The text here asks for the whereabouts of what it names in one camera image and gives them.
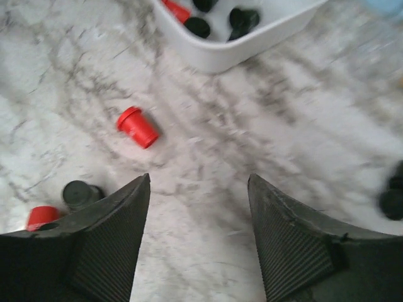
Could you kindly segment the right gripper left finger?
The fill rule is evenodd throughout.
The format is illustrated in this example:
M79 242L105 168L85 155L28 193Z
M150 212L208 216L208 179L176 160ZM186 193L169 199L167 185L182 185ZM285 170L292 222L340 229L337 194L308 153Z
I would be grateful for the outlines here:
M150 201L144 174L35 232L1 235L2 301L128 301Z

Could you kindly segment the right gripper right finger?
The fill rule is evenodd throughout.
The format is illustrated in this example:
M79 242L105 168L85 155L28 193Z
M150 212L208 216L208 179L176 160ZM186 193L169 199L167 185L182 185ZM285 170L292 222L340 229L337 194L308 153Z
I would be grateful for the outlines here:
M331 218L257 174L247 191L268 301L402 300L402 237Z

